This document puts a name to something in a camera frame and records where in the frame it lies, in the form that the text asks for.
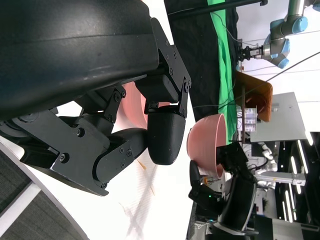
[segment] pink bowl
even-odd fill
[[[221,179],[224,169],[216,163],[216,147],[227,143],[226,122],[223,114],[200,119],[190,130],[187,139],[187,153],[191,160],[207,175]]]
[[[139,92],[132,81],[123,85],[126,96],[121,100],[126,117],[138,128],[147,129],[148,115],[144,113],[146,99]],[[169,102],[160,102],[159,107],[170,105]]]

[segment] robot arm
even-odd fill
[[[191,79],[142,1],[6,1],[0,32],[0,136],[24,148],[21,162],[105,196],[146,148],[155,164],[176,160]],[[146,98],[147,130],[112,133],[129,82]],[[80,116],[57,117],[70,101]]]
[[[216,159],[217,164],[221,164],[225,171],[233,175],[226,182],[223,192],[215,192],[201,184],[197,163],[191,160],[192,189],[189,198],[205,210],[206,217],[214,219],[218,215],[212,228],[220,235],[246,237],[258,234],[256,231],[247,230],[256,198],[257,180],[247,168],[246,154],[240,144],[234,142],[217,147]]]
[[[240,60],[250,58],[264,59],[283,69],[289,63],[290,40],[286,36],[298,34],[307,29],[308,19],[304,16],[305,8],[313,5],[320,12],[320,0],[290,0],[286,19],[270,23],[270,34],[262,46],[241,49]]]

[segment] table surface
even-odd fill
[[[173,44],[163,0],[144,2],[149,6],[150,16],[160,21]],[[71,102],[58,110],[62,116],[78,116],[81,108]],[[19,161],[24,150],[2,137],[0,150],[41,188],[84,239],[184,240],[193,203],[188,198],[191,186],[187,137],[195,124],[190,98],[187,110],[183,142],[176,161],[170,166],[155,165],[146,150],[138,161],[110,181],[109,195],[105,197],[69,187],[24,165]],[[134,126],[120,107],[113,131],[130,127]]]

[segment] ur robot arm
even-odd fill
[[[272,21],[270,34],[264,44],[240,49],[239,60],[264,59],[281,69],[286,67],[289,63],[287,56],[290,53],[290,40],[286,36],[306,30],[308,19],[304,16],[304,11],[310,5],[320,12],[320,0],[290,0],[286,19]]]

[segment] metal stand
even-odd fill
[[[266,171],[261,174],[256,174],[255,178],[258,181],[276,182],[282,184],[300,186],[304,186],[306,184],[306,177],[303,173],[294,174],[291,172]]]
[[[177,19],[183,19],[186,17],[199,15],[199,14],[207,14],[211,12],[216,12],[219,10],[224,9],[230,9],[230,8],[236,8],[248,4],[255,4],[260,3],[260,6],[264,6],[268,4],[268,0],[239,0],[239,1],[233,1],[233,2],[222,2],[210,6],[203,6],[193,9],[186,9],[178,12],[172,12],[168,14],[169,21],[174,21]]]

